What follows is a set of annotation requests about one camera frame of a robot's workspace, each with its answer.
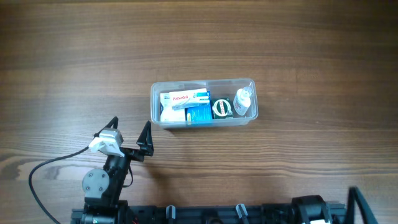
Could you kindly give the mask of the green round-logo box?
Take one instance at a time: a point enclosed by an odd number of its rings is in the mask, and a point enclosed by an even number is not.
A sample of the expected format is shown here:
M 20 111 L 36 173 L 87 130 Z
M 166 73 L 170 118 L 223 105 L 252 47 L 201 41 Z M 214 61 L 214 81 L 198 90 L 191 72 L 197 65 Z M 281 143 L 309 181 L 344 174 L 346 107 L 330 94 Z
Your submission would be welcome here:
M 211 110 L 214 119 L 233 118 L 233 109 L 229 98 L 217 98 L 211 101 Z

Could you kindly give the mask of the white Hansaplast plaster box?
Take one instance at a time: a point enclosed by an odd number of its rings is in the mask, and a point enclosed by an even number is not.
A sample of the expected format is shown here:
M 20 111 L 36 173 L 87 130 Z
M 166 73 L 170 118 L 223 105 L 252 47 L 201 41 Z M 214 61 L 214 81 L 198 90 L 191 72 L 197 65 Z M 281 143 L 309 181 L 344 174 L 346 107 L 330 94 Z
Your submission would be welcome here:
M 185 110 L 174 110 L 172 108 L 172 100 L 169 93 L 160 94 L 160 121 L 161 122 L 177 122 L 185 121 Z

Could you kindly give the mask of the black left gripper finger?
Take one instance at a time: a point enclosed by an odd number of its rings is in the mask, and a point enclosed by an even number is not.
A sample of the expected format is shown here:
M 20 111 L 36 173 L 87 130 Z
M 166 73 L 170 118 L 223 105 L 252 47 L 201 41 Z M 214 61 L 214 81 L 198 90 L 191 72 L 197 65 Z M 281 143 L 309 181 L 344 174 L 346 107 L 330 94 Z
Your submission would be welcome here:
M 151 122 L 147 121 L 140 136 L 138 137 L 136 144 L 140 150 L 153 150 L 152 130 Z
M 119 123 L 119 118 L 115 116 L 105 127 L 103 127 L 99 132 L 95 133 L 93 137 L 98 137 L 100 135 L 100 132 L 106 128 L 113 128 L 117 129 L 118 128 L 118 123 Z

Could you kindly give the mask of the blue box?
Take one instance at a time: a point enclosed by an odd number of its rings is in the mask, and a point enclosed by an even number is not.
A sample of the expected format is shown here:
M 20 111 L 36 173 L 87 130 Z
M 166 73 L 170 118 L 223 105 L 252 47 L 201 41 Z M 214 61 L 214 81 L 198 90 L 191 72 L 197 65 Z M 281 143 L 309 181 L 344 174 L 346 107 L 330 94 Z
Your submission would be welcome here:
M 187 121 L 208 121 L 213 119 L 211 102 L 202 106 L 187 108 L 185 113 Z

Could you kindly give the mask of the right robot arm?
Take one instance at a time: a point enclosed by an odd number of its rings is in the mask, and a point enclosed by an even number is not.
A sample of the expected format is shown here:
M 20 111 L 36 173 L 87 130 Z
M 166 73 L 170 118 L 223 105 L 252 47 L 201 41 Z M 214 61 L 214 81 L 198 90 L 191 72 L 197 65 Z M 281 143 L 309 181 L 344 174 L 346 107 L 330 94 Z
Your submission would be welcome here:
M 354 223 L 358 208 L 363 223 L 378 224 L 364 195 L 357 187 L 348 190 L 347 204 L 326 202 L 320 195 L 295 197 L 289 203 L 265 203 L 246 206 L 215 207 L 131 207 L 131 223 Z

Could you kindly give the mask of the white Panadol box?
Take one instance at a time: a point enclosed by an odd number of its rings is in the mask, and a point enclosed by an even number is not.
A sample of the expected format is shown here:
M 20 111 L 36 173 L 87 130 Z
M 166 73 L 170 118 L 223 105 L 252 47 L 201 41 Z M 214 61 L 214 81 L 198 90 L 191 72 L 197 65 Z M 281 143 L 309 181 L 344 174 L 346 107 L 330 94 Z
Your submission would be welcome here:
M 173 91 L 169 95 L 173 110 L 203 106 L 210 102 L 210 92 L 206 88 Z

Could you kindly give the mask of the clear spray bottle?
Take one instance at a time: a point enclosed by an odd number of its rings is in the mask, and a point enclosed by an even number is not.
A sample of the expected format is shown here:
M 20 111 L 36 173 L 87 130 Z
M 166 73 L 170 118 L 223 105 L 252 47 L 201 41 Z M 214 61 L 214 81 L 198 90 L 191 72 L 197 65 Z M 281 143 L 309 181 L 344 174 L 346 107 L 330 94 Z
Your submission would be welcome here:
M 252 88 L 250 86 L 245 86 L 244 88 L 240 88 L 236 92 L 236 96 L 233 100 L 233 106 L 235 112 L 240 115 L 244 116 L 251 105 L 251 95 L 252 95 Z

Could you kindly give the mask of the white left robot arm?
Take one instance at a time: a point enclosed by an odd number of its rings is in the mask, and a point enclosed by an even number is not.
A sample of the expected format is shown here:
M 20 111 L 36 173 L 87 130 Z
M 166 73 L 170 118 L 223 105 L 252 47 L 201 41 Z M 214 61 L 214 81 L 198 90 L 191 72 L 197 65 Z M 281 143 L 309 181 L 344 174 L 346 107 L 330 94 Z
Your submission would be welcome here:
M 143 162 L 146 156 L 154 154 L 151 122 L 147 121 L 138 137 L 137 149 L 123 147 L 123 137 L 115 117 L 101 131 L 94 135 L 88 145 L 91 152 L 107 156 L 101 169 L 90 170 L 82 180 L 85 204 L 81 215 L 74 214 L 73 223 L 118 224 L 135 223 L 128 202 L 120 199 L 126 176 L 132 174 L 131 162 Z

